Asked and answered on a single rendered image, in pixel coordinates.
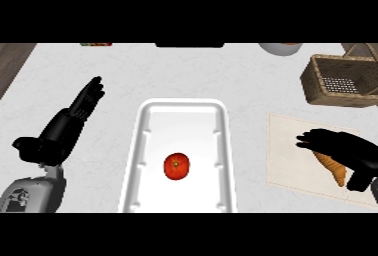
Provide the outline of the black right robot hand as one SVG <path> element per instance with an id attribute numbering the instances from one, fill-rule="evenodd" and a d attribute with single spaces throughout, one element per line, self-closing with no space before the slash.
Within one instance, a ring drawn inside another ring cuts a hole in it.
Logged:
<path id="1" fill-rule="evenodd" d="M 311 129 L 298 137 L 296 146 L 329 156 L 351 171 L 346 189 L 370 190 L 378 203 L 378 145 L 346 132 Z"/>

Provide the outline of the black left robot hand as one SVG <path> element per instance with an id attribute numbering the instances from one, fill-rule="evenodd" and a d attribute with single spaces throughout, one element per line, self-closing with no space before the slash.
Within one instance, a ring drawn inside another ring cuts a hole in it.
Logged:
<path id="1" fill-rule="evenodd" d="M 39 136 L 36 138 L 19 137 L 13 141 L 11 146 L 17 149 L 19 158 L 24 162 L 55 166 L 66 160 L 83 123 L 104 95 L 100 82 L 100 76 L 89 80 L 70 106 L 55 113 Z"/>

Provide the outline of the golden brown croissant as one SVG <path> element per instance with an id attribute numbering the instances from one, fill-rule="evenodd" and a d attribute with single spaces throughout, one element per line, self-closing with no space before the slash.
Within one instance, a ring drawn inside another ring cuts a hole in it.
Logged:
<path id="1" fill-rule="evenodd" d="M 346 174 L 345 166 L 339 164 L 327 155 L 318 152 L 314 152 L 312 155 L 318 163 L 321 164 L 321 166 L 329 170 L 333 180 L 336 182 L 336 185 L 342 187 L 345 184 L 345 174 Z"/>

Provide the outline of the beige placemat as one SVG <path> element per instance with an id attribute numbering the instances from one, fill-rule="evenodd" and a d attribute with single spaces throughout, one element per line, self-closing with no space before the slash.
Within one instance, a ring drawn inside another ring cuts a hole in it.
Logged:
<path id="1" fill-rule="evenodd" d="M 314 128 L 361 135 L 358 130 L 346 127 L 267 114 L 267 184 L 378 211 L 370 189 L 364 192 L 352 192 L 345 187 L 339 187 L 330 171 L 323 167 L 312 153 L 295 146 L 296 136 Z"/>

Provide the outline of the brown wicker basket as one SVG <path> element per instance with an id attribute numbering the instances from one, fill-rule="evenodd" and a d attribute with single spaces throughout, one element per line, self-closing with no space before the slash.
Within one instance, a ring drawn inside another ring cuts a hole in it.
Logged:
<path id="1" fill-rule="evenodd" d="M 299 76 L 311 105 L 364 108 L 378 106 L 378 51 L 363 43 L 367 56 L 352 56 L 352 43 L 342 56 L 314 54 Z"/>

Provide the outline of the white rectangular tray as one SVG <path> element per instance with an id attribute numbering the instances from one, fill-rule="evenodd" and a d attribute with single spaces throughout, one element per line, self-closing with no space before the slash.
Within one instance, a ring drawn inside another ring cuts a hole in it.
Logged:
<path id="1" fill-rule="evenodd" d="M 140 105 L 117 210 L 236 211 L 228 118 L 218 100 L 150 99 Z"/>

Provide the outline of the red tomato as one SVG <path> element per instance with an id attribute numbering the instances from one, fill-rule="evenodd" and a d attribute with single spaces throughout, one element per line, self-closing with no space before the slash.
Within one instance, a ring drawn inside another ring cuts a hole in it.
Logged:
<path id="1" fill-rule="evenodd" d="M 171 180 L 181 180 L 188 174 L 190 162 L 182 153 L 172 153 L 163 160 L 163 174 Z"/>

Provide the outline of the white round bowl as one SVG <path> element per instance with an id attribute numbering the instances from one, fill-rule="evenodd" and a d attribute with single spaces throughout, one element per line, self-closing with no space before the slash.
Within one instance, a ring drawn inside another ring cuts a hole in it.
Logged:
<path id="1" fill-rule="evenodd" d="M 275 56 L 290 56 L 301 48 L 301 43 L 259 43 L 264 51 Z"/>

